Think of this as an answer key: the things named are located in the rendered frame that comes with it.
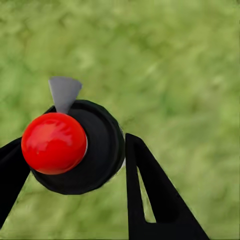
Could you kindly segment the pesticide atomizer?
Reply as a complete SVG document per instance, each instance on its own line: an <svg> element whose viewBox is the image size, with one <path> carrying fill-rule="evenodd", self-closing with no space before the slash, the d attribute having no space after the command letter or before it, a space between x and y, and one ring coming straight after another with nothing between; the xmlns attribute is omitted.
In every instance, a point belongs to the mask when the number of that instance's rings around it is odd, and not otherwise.
<svg viewBox="0 0 240 240"><path fill-rule="evenodd" d="M125 136L104 107L76 100L83 84L48 80L54 105L25 129L21 148L30 171L49 191L82 195L102 187L125 163Z"/></svg>

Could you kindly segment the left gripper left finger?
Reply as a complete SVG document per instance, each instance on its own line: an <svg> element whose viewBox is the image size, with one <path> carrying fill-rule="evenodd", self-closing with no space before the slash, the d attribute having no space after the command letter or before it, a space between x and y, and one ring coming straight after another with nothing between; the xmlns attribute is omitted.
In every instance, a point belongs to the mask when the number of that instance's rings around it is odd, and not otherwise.
<svg viewBox="0 0 240 240"><path fill-rule="evenodd" d="M31 172L22 153L21 139L0 148L0 230Z"/></svg>

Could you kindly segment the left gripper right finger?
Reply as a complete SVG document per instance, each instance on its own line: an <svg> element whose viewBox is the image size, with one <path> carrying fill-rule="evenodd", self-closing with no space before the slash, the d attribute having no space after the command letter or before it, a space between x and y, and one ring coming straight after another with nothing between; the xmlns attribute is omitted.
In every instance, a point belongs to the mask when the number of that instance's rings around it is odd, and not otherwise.
<svg viewBox="0 0 240 240"><path fill-rule="evenodd" d="M210 240L145 142L124 139L129 240ZM145 220L137 167L156 223Z"/></svg>

